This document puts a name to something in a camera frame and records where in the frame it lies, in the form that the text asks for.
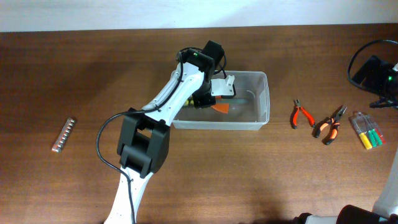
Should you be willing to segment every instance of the wooden table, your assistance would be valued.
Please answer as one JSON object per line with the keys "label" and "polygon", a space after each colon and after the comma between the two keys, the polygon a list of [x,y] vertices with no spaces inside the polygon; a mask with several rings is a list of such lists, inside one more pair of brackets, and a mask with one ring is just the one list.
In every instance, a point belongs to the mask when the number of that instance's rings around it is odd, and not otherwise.
{"label": "wooden table", "polygon": [[[171,130],[170,151],[150,180],[139,223],[267,223],[310,212],[337,215],[347,204],[371,210],[397,148],[398,111],[373,110],[376,95],[350,85],[354,52],[374,39],[398,39],[398,25],[105,30],[0,34],[0,222],[101,223],[119,174],[95,152],[112,114],[140,108],[167,83],[177,50],[223,45],[227,70],[263,71],[271,120],[260,131]],[[371,47],[395,63],[396,47]],[[348,107],[336,141],[311,137],[305,117],[290,127],[293,99],[317,121]],[[348,116],[374,116],[388,143],[366,151]],[[51,152],[67,117],[77,124]],[[117,164],[121,119],[101,139]]]}

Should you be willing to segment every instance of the white wall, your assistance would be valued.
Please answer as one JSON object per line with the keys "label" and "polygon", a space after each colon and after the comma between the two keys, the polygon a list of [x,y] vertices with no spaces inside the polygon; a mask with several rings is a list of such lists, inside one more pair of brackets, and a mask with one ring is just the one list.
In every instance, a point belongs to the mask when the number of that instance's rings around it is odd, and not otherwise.
{"label": "white wall", "polygon": [[0,0],[0,31],[398,22],[398,0]]}

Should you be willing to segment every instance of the orange object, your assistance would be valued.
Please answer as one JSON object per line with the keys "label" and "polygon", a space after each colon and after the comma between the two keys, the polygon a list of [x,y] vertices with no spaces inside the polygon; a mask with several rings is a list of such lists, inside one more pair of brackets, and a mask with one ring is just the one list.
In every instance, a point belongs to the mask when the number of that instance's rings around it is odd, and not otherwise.
{"label": "orange object", "polygon": [[322,121],[322,123],[319,123],[317,125],[318,128],[315,130],[314,137],[318,138],[321,134],[321,131],[324,130],[325,127],[331,125],[330,137],[328,139],[324,139],[324,143],[325,145],[329,145],[330,143],[332,143],[335,140],[338,130],[340,128],[340,123],[338,121],[341,119],[346,110],[346,106],[340,106],[339,110],[335,111],[331,118],[328,118],[326,121]]}
{"label": "orange object", "polygon": [[292,117],[290,119],[290,124],[293,129],[297,129],[297,115],[299,115],[299,111],[301,111],[305,117],[307,117],[308,122],[310,122],[311,127],[315,127],[315,120],[310,113],[308,113],[304,107],[301,106],[300,100],[294,100],[294,110],[292,113]]}
{"label": "orange object", "polygon": [[229,111],[229,103],[217,103],[216,105],[211,106],[214,110],[218,112],[228,114]]}

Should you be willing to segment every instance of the transparent plastic container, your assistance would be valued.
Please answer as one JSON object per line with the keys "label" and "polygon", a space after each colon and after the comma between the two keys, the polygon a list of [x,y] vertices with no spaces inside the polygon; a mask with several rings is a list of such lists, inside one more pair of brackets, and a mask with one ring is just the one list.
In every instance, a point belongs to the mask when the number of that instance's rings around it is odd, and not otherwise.
{"label": "transparent plastic container", "polygon": [[[258,131],[269,121],[269,90],[264,72],[226,71],[235,76],[236,96],[245,103],[230,104],[228,114],[213,108],[182,108],[173,125],[177,129],[251,130]],[[224,78],[223,74],[213,78]]]}
{"label": "transparent plastic container", "polygon": [[349,117],[349,120],[367,150],[386,143],[383,133],[370,115],[355,112],[353,116]]}

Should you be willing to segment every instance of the screwdriver set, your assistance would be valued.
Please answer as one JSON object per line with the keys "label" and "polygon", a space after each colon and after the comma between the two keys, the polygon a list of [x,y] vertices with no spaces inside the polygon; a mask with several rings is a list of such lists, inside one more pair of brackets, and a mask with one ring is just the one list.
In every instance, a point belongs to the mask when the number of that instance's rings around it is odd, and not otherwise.
{"label": "screwdriver set", "polygon": [[386,143],[383,133],[379,126],[370,117],[370,115],[357,112],[354,116],[349,118],[354,130],[362,141],[364,147],[369,150],[379,147]]}

